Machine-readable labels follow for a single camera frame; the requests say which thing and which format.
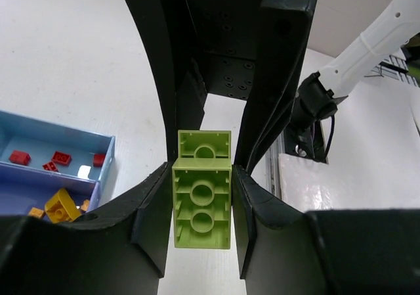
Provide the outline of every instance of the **white panel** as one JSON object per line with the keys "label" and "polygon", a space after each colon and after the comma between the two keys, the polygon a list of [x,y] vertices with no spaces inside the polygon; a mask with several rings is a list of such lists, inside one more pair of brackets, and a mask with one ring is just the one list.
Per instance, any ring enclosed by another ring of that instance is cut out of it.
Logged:
{"label": "white panel", "polygon": [[[325,58],[307,51],[306,68]],[[419,105],[419,88],[365,78],[339,105],[329,165],[280,156],[284,200],[302,211],[420,207]]]}
{"label": "white panel", "polygon": [[321,53],[337,56],[353,42],[359,33],[360,29],[356,18],[318,3],[308,47]]}

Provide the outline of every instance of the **blue storage bin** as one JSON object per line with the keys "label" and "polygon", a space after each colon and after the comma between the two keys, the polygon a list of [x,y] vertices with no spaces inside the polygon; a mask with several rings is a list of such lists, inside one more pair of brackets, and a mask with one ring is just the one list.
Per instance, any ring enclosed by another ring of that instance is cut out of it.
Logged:
{"label": "blue storage bin", "polygon": [[44,210],[45,203],[61,188],[68,191],[77,206],[90,200],[88,211],[94,210],[101,196],[99,185],[60,173],[0,163],[0,215],[27,215],[31,208]]}
{"label": "blue storage bin", "polygon": [[[31,156],[27,166],[9,161],[14,150]],[[68,166],[56,164],[58,173],[44,170],[56,151],[69,154],[72,161]],[[27,214],[31,207],[44,209],[62,187],[76,205],[89,199],[89,210],[96,208],[114,151],[115,137],[0,111],[0,215]],[[102,167],[93,166],[94,154],[105,154]]]}

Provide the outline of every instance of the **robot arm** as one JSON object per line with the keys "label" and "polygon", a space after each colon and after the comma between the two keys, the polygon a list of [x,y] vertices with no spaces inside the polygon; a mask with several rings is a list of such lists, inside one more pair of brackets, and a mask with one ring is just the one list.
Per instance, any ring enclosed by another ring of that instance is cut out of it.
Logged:
{"label": "robot arm", "polygon": [[420,32],[420,0],[393,0],[335,60],[300,86],[291,125],[299,130],[337,111],[356,84],[387,55]]}

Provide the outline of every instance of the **lime green lego brick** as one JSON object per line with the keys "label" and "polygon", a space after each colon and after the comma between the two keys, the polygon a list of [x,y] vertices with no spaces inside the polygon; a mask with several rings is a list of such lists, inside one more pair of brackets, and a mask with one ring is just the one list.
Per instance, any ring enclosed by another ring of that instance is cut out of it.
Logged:
{"label": "lime green lego brick", "polygon": [[230,249],[232,163],[178,158],[172,167],[176,248]]}
{"label": "lime green lego brick", "polygon": [[178,131],[179,158],[230,158],[230,131]]}

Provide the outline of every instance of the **lego brick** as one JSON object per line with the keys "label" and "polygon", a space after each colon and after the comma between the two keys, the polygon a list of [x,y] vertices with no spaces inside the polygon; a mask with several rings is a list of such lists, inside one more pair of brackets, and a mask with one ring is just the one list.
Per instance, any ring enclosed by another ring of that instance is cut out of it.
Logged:
{"label": "lego brick", "polygon": [[28,215],[39,218],[39,219],[42,219],[45,216],[45,211],[41,210],[39,208],[31,208]]}
{"label": "lego brick", "polygon": [[57,167],[54,165],[53,162],[47,162],[45,165],[42,165],[45,170],[58,172]]}
{"label": "lego brick", "polygon": [[87,209],[89,208],[89,203],[91,203],[91,201],[84,200],[82,206],[80,207],[80,210],[86,212]]}
{"label": "lego brick", "polygon": [[68,166],[72,161],[72,157],[69,154],[65,154],[63,152],[55,152],[54,156],[52,156],[51,161],[55,164]]}
{"label": "lego brick", "polygon": [[74,201],[65,188],[58,190],[47,203],[45,203],[45,213],[47,213],[52,223],[61,221],[73,221],[81,215]]}
{"label": "lego brick", "polygon": [[175,247],[230,248],[229,158],[178,158],[172,167]]}
{"label": "lego brick", "polygon": [[230,158],[230,131],[178,131],[179,158]]}
{"label": "lego brick", "polygon": [[27,152],[21,152],[20,150],[14,150],[9,157],[10,162],[13,164],[19,164],[27,166],[31,161],[31,156]]}
{"label": "lego brick", "polygon": [[68,191],[77,206],[90,200],[87,212],[98,207],[99,182],[47,171],[42,165],[40,168],[28,169],[27,166],[0,162],[0,217],[27,215],[32,207],[44,210],[46,201],[61,188]]}
{"label": "lego brick", "polygon": [[95,154],[93,155],[93,166],[102,167],[105,161],[105,154]]}

